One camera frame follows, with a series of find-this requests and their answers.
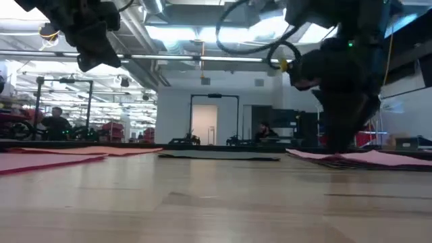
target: ceiling light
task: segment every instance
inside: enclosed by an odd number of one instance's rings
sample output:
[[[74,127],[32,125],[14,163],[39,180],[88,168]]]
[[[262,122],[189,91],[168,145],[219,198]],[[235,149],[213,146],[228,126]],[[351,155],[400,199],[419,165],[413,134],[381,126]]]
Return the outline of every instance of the ceiling light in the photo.
[[[198,36],[198,39],[205,42],[216,42],[216,28],[203,28]],[[253,41],[254,37],[246,28],[222,28],[219,33],[219,40],[223,43],[239,43],[245,41]]]
[[[195,32],[191,28],[164,28],[146,26],[151,38],[160,41],[193,41],[196,39]]]

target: wire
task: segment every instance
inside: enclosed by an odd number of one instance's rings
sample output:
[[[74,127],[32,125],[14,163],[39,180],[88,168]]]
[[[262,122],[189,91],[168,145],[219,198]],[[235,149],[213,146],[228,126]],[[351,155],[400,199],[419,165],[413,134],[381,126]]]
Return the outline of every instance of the wire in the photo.
[[[132,6],[132,4],[135,2],[135,0],[130,0],[130,2],[128,4],[126,4],[124,7],[119,9],[119,13],[127,10],[130,6]]]
[[[271,53],[273,54],[275,52],[275,50],[280,46],[280,45],[285,45],[287,47],[289,47],[291,50],[293,50],[294,54],[295,53],[300,53],[299,50],[297,49],[297,47],[295,47],[292,43],[289,43],[288,41],[286,41],[288,38],[290,38],[295,32],[297,32],[298,27],[294,27],[293,29],[287,31],[285,34],[283,34],[277,41],[273,42],[273,43],[268,43],[265,44],[261,47],[257,47],[257,48],[253,48],[253,49],[248,49],[248,50],[235,50],[235,49],[229,49],[226,46],[224,46],[222,44],[222,42],[219,40],[219,33],[221,31],[221,27],[222,24],[224,22],[224,20],[226,19],[226,17],[228,17],[228,15],[235,10],[235,8],[237,8],[238,6],[240,6],[241,4],[244,3],[248,3],[249,0],[239,0],[235,3],[233,3],[232,5],[230,5],[227,10],[222,14],[222,16],[219,18],[218,22],[216,23],[216,45],[222,50],[225,51],[226,53],[230,53],[230,54],[238,54],[238,55],[247,55],[247,54],[252,54],[252,53],[257,53],[260,51],[264,51],[267,49],[271,49],[274,51]],[[270,65],[270,67],[272,67],[273,69],[279,69],[280,67],[275,67],[273,64],[271,64],[269,62],[269,59],[271,59],[271,56],[269,57],[269,55],[267,56],[266,60],[267,63]]]
[[[324,41],[324,40],[327,38],[327,36],[329,36],[329,34],[332,33],[333,30],[336,29],[336,27],[337,27],[337,26],[333,26],[333,28],[332,28],[332,29],[331,29],[327,34],[325,34],[325,36],[321,39],[321,41]]]
[[[387,78],[389,76],[390,59],[392,58],[392,49],[393,49],[393,37],[394,37],[394,24],[391,25],[389,53],[388,53],[388,56],[387,56],[387,67],[385,68],[385,75],[384,75],[384,80],[383,80],[383,86],[387,82]]]
[[[45,35],[41,34],[41,30],[39,29],[39,34],[41,37],[44,37],[44,38],[52,38],[52,37],[56,37],[58,34],[60,34],[60,30],[54,34],[50,34],[50,35],[45,36]]]

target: ceiling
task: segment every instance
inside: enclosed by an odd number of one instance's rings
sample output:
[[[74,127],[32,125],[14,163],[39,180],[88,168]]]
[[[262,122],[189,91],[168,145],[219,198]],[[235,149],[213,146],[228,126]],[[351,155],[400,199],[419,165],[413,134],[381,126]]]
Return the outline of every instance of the ceiling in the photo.
[[[129,0],[114,1],[123,7]],[[204,55],[232,56],[219,50],[215,44],[215,23],[226,7],[233,1],[224,0],[170,0],[163,13],[149,14],[143,11],[139,1],[121,13],[121,28],[118,32],[108,34],[108,38],[118,53],[154,54],[169,53],[170,55]],[[413,21],[426,11],[431,0],[404,0],[405,14],[399,19],[399,26]],[[272,18],[260,21],[256,13],[249,12],[246,7],[240,8],[228,16],[226,28],[221,31],[221,40],[230,48],[249,49],[274,41],[289,27],[284,21],[283,12]],[[46,45],[38,36],[38,27],[47,19],[37,9],[26,13],[14,0],[2,0],[0,9],[0,49],[41,50],[44,51],[76,51],[64,38],[60,38],[53,46]],[[335,28],[322,28],[315,24],[305,24],[290,37],[301,52],[305,53],[319,46],[324,38],[333,36]],[[192,40],[204,41],[194,43]],[[247,57],[265,57],[267,52],[255,53]],[[276,54],[291,59],[292,53],[280,48]],[[205,76],[212,79],[206,88],[232,85],[231,78],[236,77],[239,87],[254,88],[256,77],[266,77],[269,68],[265,64],[230,63],[220,61],[151,61],[131,60],[123,63],[122,70],[136,81],[140,88],[157,90],[158,86],[201,87],[201,67],[204,65]]]

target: pink cloth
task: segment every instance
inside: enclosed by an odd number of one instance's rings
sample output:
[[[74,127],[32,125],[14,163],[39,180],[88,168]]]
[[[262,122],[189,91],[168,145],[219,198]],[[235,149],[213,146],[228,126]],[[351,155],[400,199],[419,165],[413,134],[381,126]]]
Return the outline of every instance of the pink cloth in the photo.
[[[300,152],[294,149],[287,149],[290,154],[306,158],[306,159],[347,159],[351,161],[364,162],[364,163],[374,163],[378,165],[432,165],[432,161],[426,161],[421,159],[415,159],[402,155],[391,155],[387,153],[380,153],[378,151],[369,151],[366,153],[348,153],[343,155],[320,155]]]
[[[86,148],[66,148],[66,149],[47,149],[47,148],[12,148],[12,152],[21,153],[54,153],[61,155],[111,155],[128,156],[141,155],[161,151],[162,148],[113,148],[108,146],[90,146]]]
[[[28,155],[3,153],[0,155],[0,174],[102,161],[104,157],[104,155]]]

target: white door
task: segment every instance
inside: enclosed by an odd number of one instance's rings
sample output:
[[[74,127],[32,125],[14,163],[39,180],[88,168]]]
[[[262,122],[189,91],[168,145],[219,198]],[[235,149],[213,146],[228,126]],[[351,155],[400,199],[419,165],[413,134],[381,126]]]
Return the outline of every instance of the white door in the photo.
[[[217,106],[192,107],[192,135],[198,136],[201,145],[217,144]]]

